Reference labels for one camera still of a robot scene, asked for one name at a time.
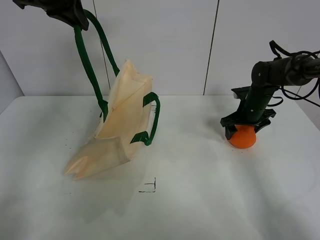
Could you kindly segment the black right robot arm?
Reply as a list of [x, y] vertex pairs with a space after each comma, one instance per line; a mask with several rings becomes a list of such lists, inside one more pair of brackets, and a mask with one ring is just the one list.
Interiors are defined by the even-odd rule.
[[220, 120], [226, 139], [232, 138], [238, 125], [251, 126], [256, 133], [270, 125], [276, 112], [269, 102], [276, 91], [284, 86], [304, 86], [319, 77], [320, 59], [311, 54], [259, 61], [251, 71], [251, 85], [232, 89], [240, 104], [234, 113]]

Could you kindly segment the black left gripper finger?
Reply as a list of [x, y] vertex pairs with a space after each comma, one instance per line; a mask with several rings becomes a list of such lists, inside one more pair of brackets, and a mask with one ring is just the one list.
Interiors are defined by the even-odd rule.
[[68, 11], [66, 13], [66, 23], [71, 27], [79, 26], [84, 31], [87, 31], [89, 28], [89, 21], [83, 9]]

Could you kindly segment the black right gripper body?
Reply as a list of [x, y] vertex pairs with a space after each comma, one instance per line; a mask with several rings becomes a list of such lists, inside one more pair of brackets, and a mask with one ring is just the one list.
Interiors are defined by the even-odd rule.
[[220, 120], [221, 125], [257, 125], [275, 117], [276, 112], [267, 108], [277, 91], [275, 86], [245, 86], [233, 88], [232, 91], [240, 104], [234, 113]]

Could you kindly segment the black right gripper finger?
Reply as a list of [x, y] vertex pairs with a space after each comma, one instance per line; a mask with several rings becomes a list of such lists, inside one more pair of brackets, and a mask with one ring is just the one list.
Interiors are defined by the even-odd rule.
[[262, 121], [254, 125], [254, 131], [259, 132], [261, 129], [263, 129], [266, 126], [269, 126], [270, 124], [271, 121], [268, 118], [263, 119]]
[[230, 140], [233, 135], [238, 131], [234, 124], [226, 125], [225, 127], [225, 137], [227, 140]]

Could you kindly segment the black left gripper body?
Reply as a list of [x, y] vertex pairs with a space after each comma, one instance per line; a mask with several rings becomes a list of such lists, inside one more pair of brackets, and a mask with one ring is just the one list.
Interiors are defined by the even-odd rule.
[[26, 6], [41, 8], [50, 15], [66, 15], [71, 18], [83, 16], [83, 7], [80, 0], [13, 0], [24, 9]]

